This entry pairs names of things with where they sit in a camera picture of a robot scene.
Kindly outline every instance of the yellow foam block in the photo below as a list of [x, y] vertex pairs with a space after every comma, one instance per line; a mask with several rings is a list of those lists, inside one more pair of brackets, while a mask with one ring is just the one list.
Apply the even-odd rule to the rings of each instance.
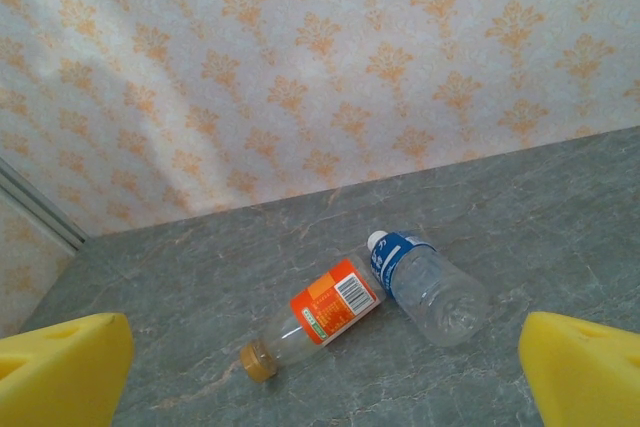
[[0, 426], [109, 426], [132, 359], [122, 314], [1, 339]]
[[546, 427], [640, 426], [640, 335], [535, 312], [519, 352]]

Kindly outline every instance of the water bottle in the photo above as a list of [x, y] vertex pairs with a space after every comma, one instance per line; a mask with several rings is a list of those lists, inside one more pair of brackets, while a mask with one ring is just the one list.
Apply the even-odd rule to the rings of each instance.
[[429, 243], [399, 232], [377, 231], [367, 241], [371, 268], [389, 297], [434, 344], [468, 340], [489, 310], [487, 291]]
[[293, 297], [240, 351], [249, 377], [264, 382], [312, 356], [387, 297], [365, 263], [352, 255]]

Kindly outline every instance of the gray marble surface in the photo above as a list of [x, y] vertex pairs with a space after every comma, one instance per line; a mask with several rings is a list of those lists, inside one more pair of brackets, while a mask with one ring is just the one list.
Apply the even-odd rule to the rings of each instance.
[[[540, 426], [517, 357], [548, 310], [640, 331], [640, 129], [89, 241], [26, 329], [125, 312], [114, 426]], [[252, 383], [238, 350], [376, 229], [422, 231], [492, 295], [469, 343], [429, 345], [386, 302]]]

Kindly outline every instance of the wallpaper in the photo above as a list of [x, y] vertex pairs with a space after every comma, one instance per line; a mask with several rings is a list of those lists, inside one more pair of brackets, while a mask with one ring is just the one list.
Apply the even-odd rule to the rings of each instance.
[[0, 0], [0, 156], [90, 235], [640, 123], [640, 0]]
[[0, 191], [0, 338], [14, 335], [71, 259], [52, 237]]

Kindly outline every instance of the orange bottle label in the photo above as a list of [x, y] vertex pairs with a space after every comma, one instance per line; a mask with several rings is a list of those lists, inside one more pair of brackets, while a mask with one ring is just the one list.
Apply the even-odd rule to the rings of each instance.
[[291, 310], [311, 340], [327, 344], [379, 304], [355, 265], [344, 259], [291, 299]]

